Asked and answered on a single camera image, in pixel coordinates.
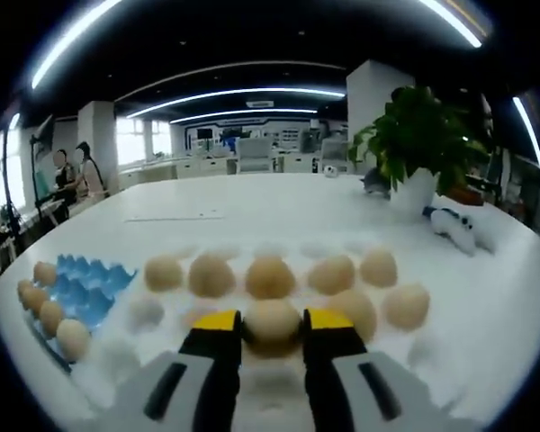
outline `egg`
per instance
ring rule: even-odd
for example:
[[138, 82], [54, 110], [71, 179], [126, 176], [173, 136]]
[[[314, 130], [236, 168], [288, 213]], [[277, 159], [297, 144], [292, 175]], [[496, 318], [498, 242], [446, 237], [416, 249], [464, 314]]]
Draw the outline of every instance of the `egg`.
[[203, 254], [190, 265], [188, 285], [198, 297], [219, 298], [236, 286], [236, 278], [224, 257]]
[[387, 249], [372, 250], [362, 260], [359, 267], [362, 280], [378, 288], [394, 286], [398, 280], [396, 260]]
[[320, 294], [334, 295], [352, 288], [355, 278], [356, 269], [348, 256], [331, 256], [310, 270], [308, 285]]
[[300, 345], [301, 323], [286, 300], [255, 301], [244, 317], [247, 348], [257, 356], [287, 356]]
[[246, 272], [246, 291], [255, 299], [280, 299], [296, 286], [290, 267], [279, 256], [260, 256]]
[[419, 283], [396, 287], [382, 303], [386, 320], [397, 329], [412, 331], [424, 324], [430, 309], [430, 294]]
[[23, 279], [18, 283], [18, 298], [22, 299], [22, 293], [28, 288], [34, 288], [34, 283], [28, 279]]
[[42, 285], [53, 285], [56, 283], [56, 266], [50, 263], [39, 261], [34, 266], [34, 279]]
[[77, 319], [63, 319], [56, 330], [56, 339], [62, 354], [69, 362], [83, 358], [90, 347], [90, 333]]
[[376, 310], [365, 294], [346, 290], [328, 299], [326, 309], [336, 311], [348, 318], [356, 333], [364, 342], [370, 342], [376, 332]]
[[50, 338], [56, 336], [58, 325], [64, 319], [62, 307], [55, 301], [45, 301], [40, 308], [40, 324]]
[[48, 293], [40, 288], [27, 288], [22, 293], [22, 306], [30, 309], [34, 318], [40, 316], [42, 304], [48, 299]]
[[183, 271], [177, 256], [160, 255], [148, 260], [144, 266], [144, 280], [149, 290], [161, 293], [182, 284]]

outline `white flower pot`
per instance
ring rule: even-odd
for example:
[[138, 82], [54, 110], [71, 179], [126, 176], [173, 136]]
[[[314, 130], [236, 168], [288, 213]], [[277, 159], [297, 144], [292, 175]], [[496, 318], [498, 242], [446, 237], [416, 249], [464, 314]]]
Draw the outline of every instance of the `white flower pot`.
[[424, 207], [432, 203], [437, 184], [438, 174], [432, 175], [426, 168], [418, 168], [404, 183], [398, 182], [396, 191], [391, 189], [391, 207], [399, 212], [419, 216]]

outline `blue egg tray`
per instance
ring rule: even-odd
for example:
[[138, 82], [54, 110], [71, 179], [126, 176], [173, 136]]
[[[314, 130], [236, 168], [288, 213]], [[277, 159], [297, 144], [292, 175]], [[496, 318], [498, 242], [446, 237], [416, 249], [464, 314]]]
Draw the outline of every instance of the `blue egg tray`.
[[[56, 283], [52, 286], [35, 285], [46, 290], [49, 299], [57, 302], [66, 318], [81, 321], [94, 333], [123, 292], [138, 273], [129, 274], [123, 265], [113, 264], [106, 268], [102, 261], [88, 262], [83, 256], [60, 255], [57, 260]], [[28, 312], [29, 323], [39, 341], [48, 349], [62, 367], [70, 371], [70, 362], [64, 358], [55, 337], [49, 337], [39, 319]]]

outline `white table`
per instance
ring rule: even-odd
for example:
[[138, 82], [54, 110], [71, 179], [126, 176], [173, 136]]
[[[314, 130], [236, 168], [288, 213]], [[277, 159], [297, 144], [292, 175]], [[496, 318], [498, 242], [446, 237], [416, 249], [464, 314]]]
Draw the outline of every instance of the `white table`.
[[[216, 211], [218, 219], [122, 222], [139, 207]], [[86, 398], [26, 327], [16, 283], [38, 260], [82, 254], [140, 268], [152, 255], [203, 239], [382, 242], [399, 262], [400, 280], [431, 292], [428, 325], [443, 334], [462, 365], [465, 393], [454, 414], [491, 421], [526, 378], [540, 351], [540, 238], [485, 206], [495, 256], [468, 257], [423, 220], [395, 216], [366, 198], [355, 176], [238, 175], [139, 184], [60, 225], [26, 250], [0, 279], [0, 331], [13, 362], [45, 410], [64, 427], [89, 412]]]

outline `pillar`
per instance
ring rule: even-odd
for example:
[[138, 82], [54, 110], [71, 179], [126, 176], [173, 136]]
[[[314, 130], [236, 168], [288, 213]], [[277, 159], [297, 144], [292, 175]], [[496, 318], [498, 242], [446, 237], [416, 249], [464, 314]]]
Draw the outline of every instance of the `pillar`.
[[186, 153], [184, 126], [170, 125], [170, 139], [172, 140], [172, 155], [180, 156]]
[[78, 112], [78, 143], [86, 141], [106, 189], [118, 187], [114, 103], [93, 101]]
[[[384, 114], [384, 106], [391, 100], [392, 91], [402, 86], [414, 86], [414, 77], [399, 70], [368, 60], [346, 77], [348, 100], [348, 140], [365, 126]], [[358, 150], [361, 159], [366, 150]], [[374, 167], [375, 157], [368, 155], [366, 166]]]
[[154, 144], [152, 136], [152, 120], [143, 122], [142, 133], [144, 136], [144, 149], [146, 150], [146, 160], [154, 160]]

